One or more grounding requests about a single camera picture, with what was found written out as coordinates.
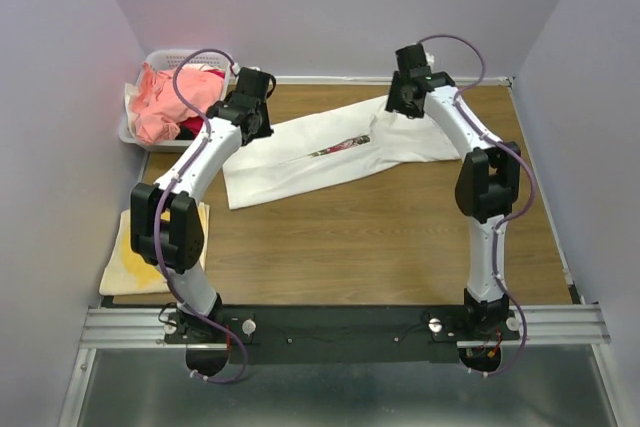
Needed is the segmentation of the white floral print t-shirt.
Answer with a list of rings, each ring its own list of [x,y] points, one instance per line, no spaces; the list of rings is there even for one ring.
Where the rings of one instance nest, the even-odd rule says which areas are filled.
[[[355,181],[402,163],[457,160],[429,117],[385,110],[380,96],[274,126],[224,164],[228,206],[237,210]]]

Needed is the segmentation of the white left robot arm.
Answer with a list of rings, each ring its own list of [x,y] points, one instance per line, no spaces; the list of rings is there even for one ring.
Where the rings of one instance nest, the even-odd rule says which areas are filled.
[[[221,297],[200,262],[205,235],[198,206],[234,153],[273,134],[267,100],[275,87],[273,75],[242,67],[235,89],[201,114],[199,134],[171,169],[131,192],[131,249],[163,275],[178,308],[189,316],[188,331],[201,342],[226,328]]]

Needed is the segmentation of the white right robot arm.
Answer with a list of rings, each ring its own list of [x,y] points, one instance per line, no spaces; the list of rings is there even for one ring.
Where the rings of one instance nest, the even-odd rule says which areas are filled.
[[[422,45],[403,47],[395,58],[385,110],[409,119],[431,118],[462,159],[454,197],[469,221],[471,266],[464,303],[455,306],[448,319],[455,332],[480,339],[509,317],[505,234],[519,196],[519,146],[503,145],[493,135],[449,74],[431,69]]]

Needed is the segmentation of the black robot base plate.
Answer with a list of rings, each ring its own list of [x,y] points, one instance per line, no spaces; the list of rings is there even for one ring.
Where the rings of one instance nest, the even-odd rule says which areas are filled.
[[[480,317],[462,305],[226,305],[220,329],[182,311],[161,317],[164,340],[184,344],[191,368],[282,364],[469,362],[496,370],[516,316]]]

